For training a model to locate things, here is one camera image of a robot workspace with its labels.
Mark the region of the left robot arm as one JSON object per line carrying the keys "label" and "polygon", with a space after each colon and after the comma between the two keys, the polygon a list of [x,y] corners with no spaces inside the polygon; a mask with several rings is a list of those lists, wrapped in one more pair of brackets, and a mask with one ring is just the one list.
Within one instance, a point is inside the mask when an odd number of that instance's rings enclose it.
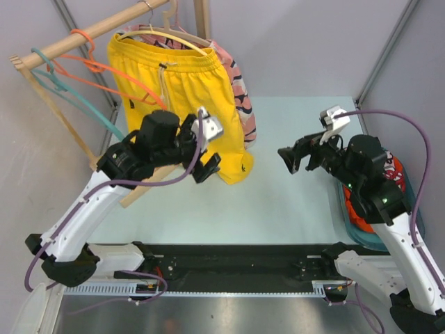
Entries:
{"label": "left robot arm", "polygon": [[223,125],[204,107],[181,121],[173,112],[156,110],[141,126],[110,146],[89,182],[63,217],[43,234],[30,234],[25,244],[33,259],[25,288],[36,263],[55,284],[76,287],[96,274],[121,271],[139,278],[154,269],[153,256],[139,241],[129,244],[90,244],[88,239],[109,212],[138,187],[175,184],[188,175],[202,183],[218,171],[220,155],[203,164],[208,144],[223,135]]}

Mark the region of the yellow hanger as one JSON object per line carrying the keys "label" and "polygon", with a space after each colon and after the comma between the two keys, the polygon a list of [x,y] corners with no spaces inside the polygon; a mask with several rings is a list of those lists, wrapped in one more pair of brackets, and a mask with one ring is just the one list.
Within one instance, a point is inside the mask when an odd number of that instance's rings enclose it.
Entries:
{"label": "yellow hanger", "polygon": [[178,43],[181,43],[184,46],[189,47],[190,49],[195,50],[196,52],[198,52],[199,54],[206,56],[206,52],[203,50],[203,47],[195,44],[195,43],[190,43],[190,42],[186,42],[180,38],[177,38],[176,36],[172,36],[172,35],[168,35],[165,33],[157,33],[155,31],[150,31],[150,30],[137,30],[137,31],[128,31],[122,35],[118,36],[118,40],[122,40],[124,38],[128,38],[128,37],[133,37],[133,36],[137,36],[137,35],[155,35],[155,36],[161,36],[164,37],[165,39],[169,39],[169,40],[174,40],[177,41]]}

